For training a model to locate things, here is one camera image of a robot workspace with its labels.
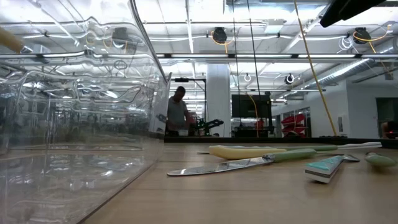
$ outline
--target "column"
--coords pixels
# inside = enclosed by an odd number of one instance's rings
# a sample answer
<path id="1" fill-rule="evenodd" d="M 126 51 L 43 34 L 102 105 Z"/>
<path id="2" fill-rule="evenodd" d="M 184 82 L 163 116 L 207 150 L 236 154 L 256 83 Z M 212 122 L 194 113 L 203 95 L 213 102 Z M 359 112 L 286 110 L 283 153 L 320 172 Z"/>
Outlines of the column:
<path id="1" fill-rule="evenodd" d="M 228 64 L 208 64 L 206 76 L 207 110 L 206 121 L 214 119 L 224 121 L 221 126 L 210 129 L 220 137 L 231 136 L 231 94 Z"/>

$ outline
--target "screen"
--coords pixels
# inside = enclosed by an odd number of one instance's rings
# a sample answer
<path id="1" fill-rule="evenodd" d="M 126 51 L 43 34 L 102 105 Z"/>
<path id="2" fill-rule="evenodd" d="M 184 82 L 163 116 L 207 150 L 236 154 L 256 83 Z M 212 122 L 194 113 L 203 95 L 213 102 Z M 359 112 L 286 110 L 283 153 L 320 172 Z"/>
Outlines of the screen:
<path id="1" fill-rule="evenodd" d="M 261 101 L 259 95 L 252 96 L 254 102 L 257 106 L 257 116 L 266 118 L 268 117 L 269 110 L 271 110 L 271 101 L 269 96 L 261 96 Z M 232 95 L 232 117 L 233 118 L 255 118 L 256 109 L 254 107 L 253 101 L 247 95 Z"/>

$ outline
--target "green knife handle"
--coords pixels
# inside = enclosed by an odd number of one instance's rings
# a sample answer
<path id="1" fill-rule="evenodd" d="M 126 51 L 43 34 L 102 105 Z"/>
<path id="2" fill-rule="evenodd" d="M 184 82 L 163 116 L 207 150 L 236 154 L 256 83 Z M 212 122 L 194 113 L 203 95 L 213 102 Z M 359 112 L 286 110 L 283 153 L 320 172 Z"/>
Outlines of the green knife handle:
<path id="1" fill-rule="evenodd" d="M 293 146 L 293 147 L 278 147 L 279 149 L 296 150 L 296 149 L 314 149 L 315 151 L 332 151 L 337 150 L 338 146 Z"/>
<path id="2" fill-rule="evenodd" d="M 281 162 L 289 159 L 301 159 L 301 158 L 308 158 L 315 155 L 317 152 L 313 149 L 297 149 L 291 150 L 287 152 L 280 152 L 280 153 L 273 153 L 273 154 L 266 154 L 263 157 L 273 159 L 274 162 Z"/>

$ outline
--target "man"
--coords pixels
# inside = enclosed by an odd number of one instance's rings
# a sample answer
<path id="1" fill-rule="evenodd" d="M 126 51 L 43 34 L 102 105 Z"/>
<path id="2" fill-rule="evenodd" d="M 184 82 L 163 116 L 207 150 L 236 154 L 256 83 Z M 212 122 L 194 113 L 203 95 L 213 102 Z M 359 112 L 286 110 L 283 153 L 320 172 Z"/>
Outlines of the man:
<path id="1" fill-rule="evenodd" d="M 185 88 L 179 86 L 174 96 L 169 99 L 169 108 L 167 110 L 166 130 L 170 135 L 178 135 L 181 129 L 188 129 L 190 116 L 187 104 L 182 100 L 185 96 Z"/>

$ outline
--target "yellow cable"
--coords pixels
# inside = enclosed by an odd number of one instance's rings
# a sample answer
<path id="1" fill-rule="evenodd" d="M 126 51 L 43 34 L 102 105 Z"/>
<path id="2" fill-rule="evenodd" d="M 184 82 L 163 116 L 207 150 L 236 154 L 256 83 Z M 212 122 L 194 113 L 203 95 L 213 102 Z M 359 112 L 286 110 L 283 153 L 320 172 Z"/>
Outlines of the yellow cable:
<path id="1" fill-rule="evenodd" d="M 126 41 L 126 47 L 124 48 L 124 54 L 127 52 L 127 41 Z"/>
<path id="2" fill-rule="evenodd" d="M 329 109 L 328 109 L 328 105 L 326 103 L 325 97 L 323 96 L 322 89 L 321 89 L 321 86 L 319 85 L 317 75 L 315 74 L 315 69 L 313 68 L 312 59 L 311 59 L 311 56 L 310 56 L 310 51 L 308 50 L 307 41 L 305 40 L 305 34 L 304 34 L 303 26 L 302 26 L 302 23 L 301 23 L 301 20 L 300 20 L 300 16 L 299 16 L 299 10 L 297 9 L 297 0 L 294 0 L 294 8 L 295 8 L 296 13 L 297 13 L 298 23 L 300 24 L 300 31 L 301 31 L 301 35 L 303 37 L 305 51 L 307 51 L 308 61 L 310 62 L 310 65 L 311 65 L 311 71 L 312 71 L 313 78 L 315 79 L 315 83 L 317 84 L 319 94 L 321 94 L 322 102 L 323 102 L 323 105 L 325 107 L 326 113 L 328 115 L 330 126 L 331 126 L 331 128 L 333 130 L 333 134 L 335 136 L 337 136 L 335 125 L 333 124 L 333 121 L 331 120 L 331 116 L 330 116 L 330 112 L 329 112 Z"/>
<path id="3" fill-rule="evenodd" d="M 105 39 L 103 39 L 103 43 L 104 43 L 104 46 L 105 46 L 105 48 L 111 48 L 112 47 L 112 37 L 111 37 L 111 45 L 109 45 L 109 46 L 107 46 L 106 44 L 105 44 Z"/>
<path id="4" fill-rule="evenodd" d="M 375 54 L 377 54 L 376 50 L 375 50 L 374 47 L 373 47 L 372 42 L 369 41 L 369 45 L 371 46 L 373 52 L 374 52 Z M 388 68 L 384 65 L 383 62 L 381 62 L 381 65 L 384 67 L 384 69 L 386 69 L 386 72 L 387 72 L 391 77 L 394 77 L 394 75 L 390 72 L 390 70 L 388 70 Z"/>
<path id="5" fill-rule="evenodd" d="M 359 38 L 359 37 L 355 36 L 355 34 L 358 33 L 358 32 L 356 32 L 356 31 L 354 32 L 353 36 L 354 36 L 356 39 L 358 39 L 358 40 L 367 41 L 367 42 L 372 42 L 372 41 L 381 40 L 381 39 L 385 38 L 386 35 L 388 34 L 388 30 L 389 30 L 389 29 L 390 29 L 390 25 L 387 26 L 387 32 L 386 32 L 382 37 L 378 37 L 378 38 L 376 38 L 376 39 L 362 39 L 362 38 Z"/>
<path id="6" fill-rule="evenodd" d="M 259 137 L 259 121 L 258 121 L 258 115 L 257 115 L 257 106 L 256 106 L 256 102 L 254 101 L 254 99 L 251 97 L 251 95 L 249 95 L 248 93 L 246 93 L 247 96 L 250 97 L 251 101 L 254 104 L 254 111 L 256 112 L 256 120 L 257 120 L 257 138 Z"/>

